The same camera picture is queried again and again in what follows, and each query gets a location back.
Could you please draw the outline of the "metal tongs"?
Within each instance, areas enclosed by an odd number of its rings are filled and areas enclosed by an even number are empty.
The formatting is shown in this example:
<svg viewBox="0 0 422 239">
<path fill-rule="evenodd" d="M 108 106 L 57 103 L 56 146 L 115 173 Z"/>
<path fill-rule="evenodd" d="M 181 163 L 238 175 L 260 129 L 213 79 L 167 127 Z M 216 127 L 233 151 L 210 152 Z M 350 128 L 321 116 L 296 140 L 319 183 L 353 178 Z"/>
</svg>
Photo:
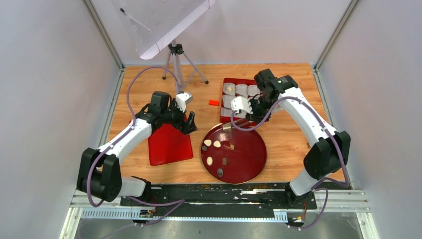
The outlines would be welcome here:
<svg viewBox="0 0 422 239">
<path fill-rule="evenodd" d="M 262 126 L 265 122 L 268 122 L 272 114 L 278 113 L 282 110 L 283 109 L 281 107 L 275 107 L 271 111 L 269 109 L 265 118 L 260 123 L 254 123 L 252 121 L 249 121 L 248 114 L 246 113 L 235 115 L 232 111 L 230 115 L 230 121 L 226 123 L 231 123 L 231 128 L 238 129 L 240 131 L 253 131 Z"/>
</svg>

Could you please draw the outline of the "beige square chocolate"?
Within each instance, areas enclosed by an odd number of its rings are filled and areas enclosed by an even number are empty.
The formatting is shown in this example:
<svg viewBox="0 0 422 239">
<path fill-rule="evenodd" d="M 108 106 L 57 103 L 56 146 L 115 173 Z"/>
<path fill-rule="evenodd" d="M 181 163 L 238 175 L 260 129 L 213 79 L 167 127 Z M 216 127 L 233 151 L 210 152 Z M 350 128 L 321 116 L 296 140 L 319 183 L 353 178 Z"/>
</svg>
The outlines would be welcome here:
<svg viewBox="0 0 422 239">
<path fill-rule="evenodd" d="M 231 123 L 225 123 L 222 125 L 222 130 L 230 130 L 231 129 Z"/>
</svg>

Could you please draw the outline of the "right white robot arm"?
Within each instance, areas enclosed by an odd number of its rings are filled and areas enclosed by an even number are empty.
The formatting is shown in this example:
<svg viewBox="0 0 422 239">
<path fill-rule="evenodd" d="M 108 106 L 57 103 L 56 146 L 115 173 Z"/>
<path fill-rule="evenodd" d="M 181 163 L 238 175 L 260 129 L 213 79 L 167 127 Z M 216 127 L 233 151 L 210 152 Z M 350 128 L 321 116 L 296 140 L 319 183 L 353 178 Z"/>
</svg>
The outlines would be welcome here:
<svg viewBox="0 0 422 239">
<path fill-rule="evenodd" d="M 304 201 L 304 195 L 315 190 L 323 181 L 331 181 L 349 187 L 346 170 L 351 137 L 346 131 L 338 131 L 327 123 L 311 106 L 298 83 L 289 75 L 277 78 L 270 69 L 254 76 L 259 98 L 250 99 L 247 119 L 260 127 L 271 114 L 284 110 L 304 133 L 310 150 L 304 157 L 303 170 L 289 182 L 284 201 L 296 208 Z"/>
</svg>

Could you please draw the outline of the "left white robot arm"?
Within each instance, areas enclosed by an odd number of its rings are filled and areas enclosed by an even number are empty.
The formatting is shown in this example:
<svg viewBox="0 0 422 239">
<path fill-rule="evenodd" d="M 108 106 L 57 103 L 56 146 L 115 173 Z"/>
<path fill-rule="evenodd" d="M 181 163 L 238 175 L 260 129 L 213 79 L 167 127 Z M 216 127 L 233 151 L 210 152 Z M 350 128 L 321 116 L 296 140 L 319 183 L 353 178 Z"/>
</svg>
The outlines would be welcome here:
<svg viewBox="0 0 422 239">
<path fill-rule="evenodd" d="M 93 207 L 117 197 L 132 196 L 141 206 L 152 201 L 151 183 L 131 176 L 123 178 L 121 165 L 129 154 L 163 125 L 171 125 L 184 135 L 197 130 L 195 113 L 185 117 L 188 103 L 193 100 L 189 92 L 181 92 L 174 98 L 170 94 L 155 91 L 151 101 L 138 113 L 133 113 L 129 125 L 108 143 L 99 148 L 85 149 L 81 156 L 77 190 L 85 192 Z"/>
</svg>

